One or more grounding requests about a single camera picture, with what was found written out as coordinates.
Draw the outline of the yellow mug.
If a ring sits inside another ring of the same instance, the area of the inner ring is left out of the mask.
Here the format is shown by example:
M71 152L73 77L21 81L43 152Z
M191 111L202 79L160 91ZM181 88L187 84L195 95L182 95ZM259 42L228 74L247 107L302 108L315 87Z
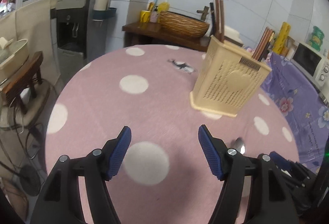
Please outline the yellow mug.
M151 11L143 10L140 12L139 21L140 23L148 23L151 19Z

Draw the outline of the black chopstick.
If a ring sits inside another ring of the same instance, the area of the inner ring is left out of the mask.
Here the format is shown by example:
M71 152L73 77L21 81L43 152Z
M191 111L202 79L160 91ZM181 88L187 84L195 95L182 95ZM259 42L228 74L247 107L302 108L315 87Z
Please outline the black chopstick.
M210 14L211 14L211 32L210 35L215 35L216 34L216 15L215 15L215 9L214 9L214 3L210 2Z

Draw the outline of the white brown rice cooker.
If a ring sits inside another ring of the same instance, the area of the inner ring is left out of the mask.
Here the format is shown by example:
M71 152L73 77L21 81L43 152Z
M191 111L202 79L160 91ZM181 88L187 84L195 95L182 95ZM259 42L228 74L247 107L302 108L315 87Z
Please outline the white brown rice cooker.
M224 27L224 38L239 47L243 47L244 45L243 41L240 39L240 33L229 26Z

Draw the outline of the bamboo faucet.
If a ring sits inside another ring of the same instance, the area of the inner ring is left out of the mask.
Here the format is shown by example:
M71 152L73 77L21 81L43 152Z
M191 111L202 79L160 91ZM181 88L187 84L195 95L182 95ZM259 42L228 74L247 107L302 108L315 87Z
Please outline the bamboo faucet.
M205 6L203 10L198 9L196 12L201 15L200 20L206 21L207 15L209 13L209 7Z

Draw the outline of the white microwave oven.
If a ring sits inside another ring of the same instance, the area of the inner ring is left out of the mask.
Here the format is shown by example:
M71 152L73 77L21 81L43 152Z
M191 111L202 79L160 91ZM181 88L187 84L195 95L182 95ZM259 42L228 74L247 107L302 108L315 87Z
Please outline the white microwave oven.
M319 90L328 80L328 59L305 43L298 44L291 63Z

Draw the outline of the beige plastic utensil holder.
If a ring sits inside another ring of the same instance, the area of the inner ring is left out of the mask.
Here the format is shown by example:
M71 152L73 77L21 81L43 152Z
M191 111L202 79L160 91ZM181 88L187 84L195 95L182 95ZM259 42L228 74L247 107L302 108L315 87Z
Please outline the beige plastic utensil holder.
M190 105L196 110L235 118L271 70L266 63L253 59L247 50L211 36L190 92Z

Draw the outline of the green stacked containers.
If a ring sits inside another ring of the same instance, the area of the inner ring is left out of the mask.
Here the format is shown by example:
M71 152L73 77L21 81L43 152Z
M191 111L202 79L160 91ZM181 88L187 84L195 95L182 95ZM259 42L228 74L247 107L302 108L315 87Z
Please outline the green stacked containers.
M324 33L322 32L322 30L317 26L313 26L311 36L308 40L308 44L316 51L320 51L323 43L323 39L324 39Z

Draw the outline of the woven basin sink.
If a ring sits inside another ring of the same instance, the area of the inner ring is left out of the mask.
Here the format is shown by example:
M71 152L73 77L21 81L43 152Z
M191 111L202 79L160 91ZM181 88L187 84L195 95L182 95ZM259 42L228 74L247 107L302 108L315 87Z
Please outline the woven basin sink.
M170 11L162 11L159 15L159 23L163 29L183 37L201 38L210 24L202 20L181 15Z

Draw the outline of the pink polka dot tablecloth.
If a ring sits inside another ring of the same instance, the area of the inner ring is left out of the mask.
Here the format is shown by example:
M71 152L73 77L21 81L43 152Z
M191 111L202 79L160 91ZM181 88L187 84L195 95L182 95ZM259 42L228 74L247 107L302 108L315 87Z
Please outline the pink polka dot tablecloth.
M258 90L235 118L194 110L192 91L204 54L180 47L144 45L108 53L66 84L46 132L46 167L61 155L86 156L117 137L124 126L132 142L119 173L107 183L122 223L207 223L222 183L212 175L198 128L246 155L278 152L298 160L284 116Z

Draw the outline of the purple floral cloth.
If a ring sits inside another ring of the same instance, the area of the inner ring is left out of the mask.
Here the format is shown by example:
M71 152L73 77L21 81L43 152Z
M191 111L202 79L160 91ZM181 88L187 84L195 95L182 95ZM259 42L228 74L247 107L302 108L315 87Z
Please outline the purple floral cloth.
M328 140L328 107L308 79L286 57L270 53L272 69L261 88L279 108L292 131L299 161L318 173Z

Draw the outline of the dark wooden counter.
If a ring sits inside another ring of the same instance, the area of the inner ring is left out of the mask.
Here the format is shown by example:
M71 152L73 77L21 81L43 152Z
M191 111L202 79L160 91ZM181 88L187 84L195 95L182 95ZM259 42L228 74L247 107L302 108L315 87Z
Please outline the dark wooden counter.
M201 38L180 37L167 32L159 23L130 23L122 27L124 47L134 45L173 45L187 49L206 52L210 42L207 36Z

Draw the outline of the yellow roll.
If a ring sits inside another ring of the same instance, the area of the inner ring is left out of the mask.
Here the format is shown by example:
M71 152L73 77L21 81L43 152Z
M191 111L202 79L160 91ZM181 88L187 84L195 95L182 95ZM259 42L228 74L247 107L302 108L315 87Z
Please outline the yellow roll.
M275 40L275 43L272 47L272 51L276 54L280 54L282 52L282 49L284 47L285 40L289 36L289 32L291 30L291 25L287 22L283 22L280 32Z

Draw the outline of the dark gold-banded chopstick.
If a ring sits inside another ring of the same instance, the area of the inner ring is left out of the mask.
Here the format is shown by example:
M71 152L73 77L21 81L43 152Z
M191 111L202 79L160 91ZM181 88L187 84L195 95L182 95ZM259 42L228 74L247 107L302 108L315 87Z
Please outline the dark gold-banded chopstick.
M258 61L262 61L263 59L265 59L265 54L268 52L268 48L270 46L270 43L273 39L274 34L275 34L275 32L271 31L269 37L265 40L265 46L264 46L264 49L262 50L262 52L260 54L260 57L258 58Z

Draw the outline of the brown wooden chopstick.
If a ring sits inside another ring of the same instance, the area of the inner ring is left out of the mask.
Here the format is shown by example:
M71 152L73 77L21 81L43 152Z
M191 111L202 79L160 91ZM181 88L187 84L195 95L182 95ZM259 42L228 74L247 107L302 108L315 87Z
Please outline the brown wooden chopstick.
M256 49L255 49L255 51L254 51L254 53L253 53L253 55L252 55L252 58L253 58L253 59L255 59L255 60L258 59L258 57L259 57L258 55L260 54L260 50L262 49L262 47L263 47L263 45L264 45L264 40L266 39L266 36L267 36L267 34L268 34L270 31L271 31L270 28L268 28L268 27L265 28L265 31L264 31L264 33L263 33L261 39L260 39L260 42L258 43L258 45L257 45L257 47L256 47Z
M225 40L225 15L224 15L224 1L219 0L220 3L220 20L221 20L221 31L220 31L220 41L224 43Z
M221 31L220 31L220 1L215 0L215 37L221 41Z
M272 32L273 32L272 29L270 29L268 27L265 28L265 31L260 39L260 42L259 42L256 50L253 53L253 59L255 59L256 61L260 61L261 55L265 49L265 46L267 45L267 43L270 39L270 36L272 35Z

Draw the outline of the small wooden stool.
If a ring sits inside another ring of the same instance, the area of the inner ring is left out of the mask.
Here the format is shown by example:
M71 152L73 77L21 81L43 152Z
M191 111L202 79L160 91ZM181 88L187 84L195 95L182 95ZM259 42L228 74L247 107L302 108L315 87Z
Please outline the small wooden stool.
M26 114L27 108L23 103L20 94L27 87L30 88L32 97L36 97L36 90L34 87L34 78L36 78L39 85L42 84L41 78L41 64L44 60L42 51L37 51L29 58L25 64L16 72L9 81L9 83L2 89L1 98L7 103L14 102L18 104L21 112Z

